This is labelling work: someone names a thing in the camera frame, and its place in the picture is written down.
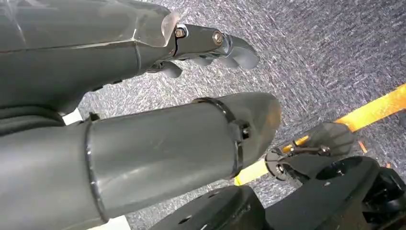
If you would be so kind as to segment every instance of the hex bolt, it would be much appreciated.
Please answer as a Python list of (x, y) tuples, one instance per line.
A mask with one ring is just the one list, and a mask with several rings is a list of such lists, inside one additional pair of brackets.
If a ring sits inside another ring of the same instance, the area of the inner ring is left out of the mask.
[(283, 166), (280, 164), (276, 165), (276, 171), (278, 171), (279, 173), (283, 173), (284, 172)]
[(213, 33), (213, 41), (216, 46), (221, 46), (224, 41), (223, 34), (220, 31), (215, 31)]
[(320, 146), (320, 149), (321, 149), (322, 152), (328, 152), (328, 151), (330, 151), (330, 148), (327, 147), (327, 146), (324, 146), (324, 145)]
[(182, 28), (177, 28), (176, 30), (175, 30), (175, 37), (177, 37), (177, 38), (183, 38), (183, 37), (185, 37), (186, 36), (186, 32), (185, 32), (185, 30), (183, 30)]

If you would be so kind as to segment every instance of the gray tube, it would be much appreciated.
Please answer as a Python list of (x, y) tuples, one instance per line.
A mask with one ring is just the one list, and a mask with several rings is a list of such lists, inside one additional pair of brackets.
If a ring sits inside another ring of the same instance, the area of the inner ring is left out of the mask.
[[(240, 93), (221, 101), (237, 119), (250, 123), (250, 138), (243, 142), (247, 167), (273, 139), (279, 103), (267, 93)], [(229, 177), (235, 154), (224, 115), (208, 103), (98, 121), (90, 128), (89, 149), (109, 218)]]
[(0, 52), (127, 40), (153, 45), (170, 14), (163, 6), (134, 0), (1, 1), (0, 8)]
[(0, 138), (0, 229), (82, 230), (103, 222), (90, 191), (85, 125)]
[[(220, 100), (250, 124), (246, 167), (272, 141), (279, 104), (267, 93)], [(194, 103), (1, 137), (0, 229), (87, 229), (226, 178), (235, 154), (228, 127), (214, 105)]]
[(0, 53), (0, 63), (0, 107), (39, 105), (65, 113), (85, 93), (140, 69), (134, 43)]

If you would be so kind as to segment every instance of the robotic hand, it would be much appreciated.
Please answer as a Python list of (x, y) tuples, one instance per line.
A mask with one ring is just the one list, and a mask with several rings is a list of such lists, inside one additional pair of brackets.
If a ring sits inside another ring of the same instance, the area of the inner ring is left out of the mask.
[(233, 177), (272, 141), (267, 93), (65, 126), (83, 95), (172, 60), (252, 68), (254, 49), (132, 0), (0, 1), (0, 229), (81, 230)]
[(83, 95), (145, 72), (180, 76), (173, 60), (253, 68), (244, 40), (177, 24), (167, 8), (133, 0), (0, 1), (0, 107), (70, 113)]

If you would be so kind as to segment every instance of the yellow floor line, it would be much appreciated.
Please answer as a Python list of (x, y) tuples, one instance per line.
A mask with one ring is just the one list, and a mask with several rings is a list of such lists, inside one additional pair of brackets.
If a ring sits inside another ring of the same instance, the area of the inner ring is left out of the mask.
[[(346, 124), (351, 131), (355, 132), (403, 109), (406, 109), (406, 84), (352, 111), (335, 122)], [(267, 173), (268, 169), (265, 166), (265, 161), (260, 160), (241, 170), (240, 174), (234, 178), (234, 184), (243, 185)]]
[[(307, 141), (307, 139), (309, 139), (309, 136), (304, 136), (302, 138), (295, 140), (294, 142), (296, 145), (302, 145), (303, 143), (305, 143)], [(291, 150), (291, 148), (292, 148), (292, 145), (285, 146), (285, 147), (283, 147), (282, 152), (289, 152)]]

